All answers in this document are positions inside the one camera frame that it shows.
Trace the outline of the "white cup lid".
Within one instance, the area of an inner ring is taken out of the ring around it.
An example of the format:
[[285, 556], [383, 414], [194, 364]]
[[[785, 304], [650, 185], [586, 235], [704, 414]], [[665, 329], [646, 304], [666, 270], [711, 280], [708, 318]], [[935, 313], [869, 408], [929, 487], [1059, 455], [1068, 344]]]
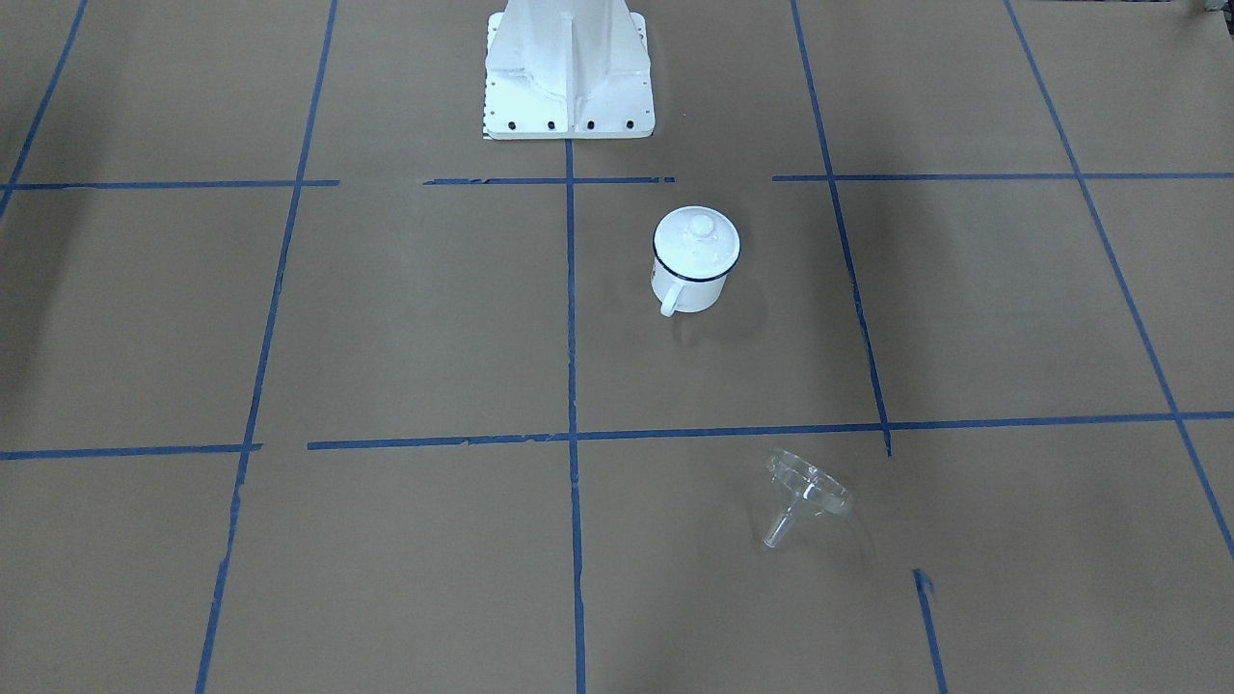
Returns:
[[735, 224], [714, 209], [691, 205], [661, 217], [653, 233], [656, 262], [686, 282], [713, 282], [735, 268], [740, 238]]

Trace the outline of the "white enamel cup blue rim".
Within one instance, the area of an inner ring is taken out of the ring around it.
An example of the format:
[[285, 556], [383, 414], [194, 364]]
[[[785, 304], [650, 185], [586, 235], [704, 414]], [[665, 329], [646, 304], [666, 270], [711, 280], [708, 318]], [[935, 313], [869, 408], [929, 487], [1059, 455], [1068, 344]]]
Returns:
[[652, 289], [660, 303], [661, 316], [671, 317], [675, 312], [698, 312], [712, 307], [717, 303], [729, 273], [713, 282], [680, 280], [665, 267], [661, 267], [654, 254]]

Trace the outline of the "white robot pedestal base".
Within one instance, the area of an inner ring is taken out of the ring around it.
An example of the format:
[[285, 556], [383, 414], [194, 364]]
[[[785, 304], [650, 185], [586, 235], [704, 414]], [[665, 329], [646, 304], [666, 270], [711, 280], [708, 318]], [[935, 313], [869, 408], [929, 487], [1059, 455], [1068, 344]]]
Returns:
[[490, 14], [485, 138], [648, 138], [654, 131], [648, 27], [629, 4], [508, 1]]

